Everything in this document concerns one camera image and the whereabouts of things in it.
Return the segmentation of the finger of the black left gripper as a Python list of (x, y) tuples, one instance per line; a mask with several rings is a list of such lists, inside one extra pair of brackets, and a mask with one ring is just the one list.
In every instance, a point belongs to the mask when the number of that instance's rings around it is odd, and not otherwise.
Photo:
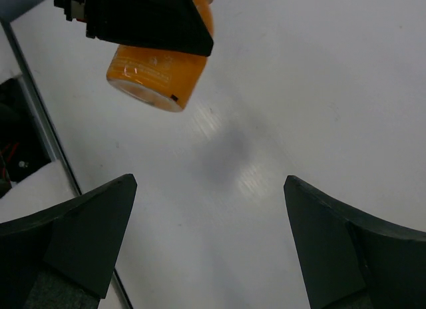
[(120, 45), (210, 56), (214, 41), (195, 0), (54, 0), (86, 36)]

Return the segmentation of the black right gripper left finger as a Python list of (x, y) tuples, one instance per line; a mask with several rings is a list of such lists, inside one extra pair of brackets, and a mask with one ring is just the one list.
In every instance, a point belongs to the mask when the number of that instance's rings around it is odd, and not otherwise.
[(107, 295), (137, 183), (124, 174), (1, 224), (2, 308), (98, 308)]

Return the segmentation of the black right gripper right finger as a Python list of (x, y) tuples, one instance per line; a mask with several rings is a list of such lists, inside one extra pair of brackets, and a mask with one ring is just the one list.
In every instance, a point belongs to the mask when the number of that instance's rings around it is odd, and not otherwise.
[(425, 233), (332, 198), (296, 176), (286, 209), (311, 308), (424, 308)]

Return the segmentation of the orange juice bottle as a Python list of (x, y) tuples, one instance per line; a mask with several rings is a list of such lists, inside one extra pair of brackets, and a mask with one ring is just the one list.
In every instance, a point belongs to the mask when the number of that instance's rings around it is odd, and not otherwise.
[[(213, 0), (195, 2), (213, 38)], [(150, 106), (178, 113), (185, 109), (208, 57), (119, 44), (106, 79), (114, 88)]]

